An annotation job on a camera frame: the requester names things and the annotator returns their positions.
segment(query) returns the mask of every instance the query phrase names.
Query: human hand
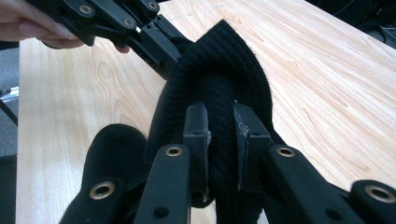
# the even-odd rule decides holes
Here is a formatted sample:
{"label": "human hand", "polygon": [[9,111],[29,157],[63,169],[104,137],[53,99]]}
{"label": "human hand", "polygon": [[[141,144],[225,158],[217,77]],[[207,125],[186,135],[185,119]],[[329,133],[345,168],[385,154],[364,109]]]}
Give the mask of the human hand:
{"label": "human hand", "polygon": [[[32,37],[58,49],[83,45],[62,24],[25,0],[0,0],[0,40],[20,41]],[[129,51],[129,48],[116,49],[122,53]]]}

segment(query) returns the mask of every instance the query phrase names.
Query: light wood grain surface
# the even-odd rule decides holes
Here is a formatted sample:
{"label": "light wood grain surface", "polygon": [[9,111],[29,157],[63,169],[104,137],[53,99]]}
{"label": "light wood grain surface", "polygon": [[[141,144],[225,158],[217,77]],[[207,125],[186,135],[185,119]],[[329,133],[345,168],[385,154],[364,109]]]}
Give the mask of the light wood grain surface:
{"label": "light wood grain surface", "polygon": [[[325,178],[396,188],[396,50],[302,0],[174,0],[161,13],[191,40],[224,19],[271,83],[274,123]],[[149,133],[164,81],[133,52],[97,39],[53,50],[21,42],[17,223],[57,223],[79,191],[100,129]],[[213,206],[192,223],[214,223]]]}

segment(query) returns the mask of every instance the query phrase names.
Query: gray floor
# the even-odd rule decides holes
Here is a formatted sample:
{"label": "gray floor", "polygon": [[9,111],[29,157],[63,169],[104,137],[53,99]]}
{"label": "gray floor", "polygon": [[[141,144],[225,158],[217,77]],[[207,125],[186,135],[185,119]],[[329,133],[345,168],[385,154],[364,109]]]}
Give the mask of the gray floor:
{"label": "gray floor", "polygon": [[[0,50],[0,90],[19,86],[19,49]],[[6,105],[18,116],[18,100]],[[0,157],[17,154],[18,128],[0,110]]]}

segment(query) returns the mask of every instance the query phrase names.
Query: ribbed fabric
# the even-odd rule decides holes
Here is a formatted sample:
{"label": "ribbed fabric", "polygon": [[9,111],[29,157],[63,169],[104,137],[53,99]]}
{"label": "ribbed fabric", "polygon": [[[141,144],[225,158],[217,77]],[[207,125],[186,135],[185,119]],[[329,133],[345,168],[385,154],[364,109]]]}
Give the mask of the ribbed fabric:
{"label": "ribbed fabric", "polygon": [[17,156],[0,158],[0,223],[15,223]]}
{"label": "ribbed fabric", "polygon": [[225,22],[219,22],[184,52],[167,80],[148,137],[146,160],[182,132],[186,109],[204,102],[212,141],[209,145],[209,197],[193,195],[192,205],[204,207],[216,198],[218,223],[255,223],[262,210],[256,194],[236,189],[237,155],[233,103],[250,106],[272,135],[284,144],[272,123],[270,87],[246,43]]}

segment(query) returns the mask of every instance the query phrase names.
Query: metal grommet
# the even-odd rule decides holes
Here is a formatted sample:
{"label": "metal grommet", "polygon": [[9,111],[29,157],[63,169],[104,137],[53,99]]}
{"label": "metal grommet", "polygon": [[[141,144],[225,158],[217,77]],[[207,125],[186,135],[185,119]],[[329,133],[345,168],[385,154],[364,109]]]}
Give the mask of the metal grommet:
{"label": "metal grommet", "polygon": [[105,182],[95,185],[91,189],[90,197],[94,200],[102,200],[102,199],[110,196],[114,192],[115,189],[116,189],[116,186],[114,185],[113,182],[105,181]]}
{"label": "metal grommet", "polygon": [[277,154],[283,156],[283,157],[293,157],[296,155],[296,153],[288,148],[285,147],[280,147],[276,150]]}
{"label": "metal grommet", "polygon": [[165,150],[165,154],[172,157],[179,156],[182,152],[183,150],[180,147],[170,147]]}
{"label": "metal grommet", "polygon": [[155,4],[154,2],[149,2],[148,3],[149,7],[155,9],[157,7],[157,4]]}
{"label": "metal grommet", "polygon": [[86,6],[86,5],[79,6],[79,10],[84,14],[91,14],[91,12],[92,12],[92,8],[90,8],[89,6]]}
{"label": "metal grommet", "polygon": [[127,18],[124,20],[124,24],[127,26],[132,26],[132,25],[134,25],[134,21],[130,18]]}
{"label": "metal grommet", "polygon": [[376,200],[379,200],[380,202],[396,203],[396,196],[386,189],[382,189],[374,185],[369,185],[366,186],[364,190],[368,195],[370,195],[372,198]]}

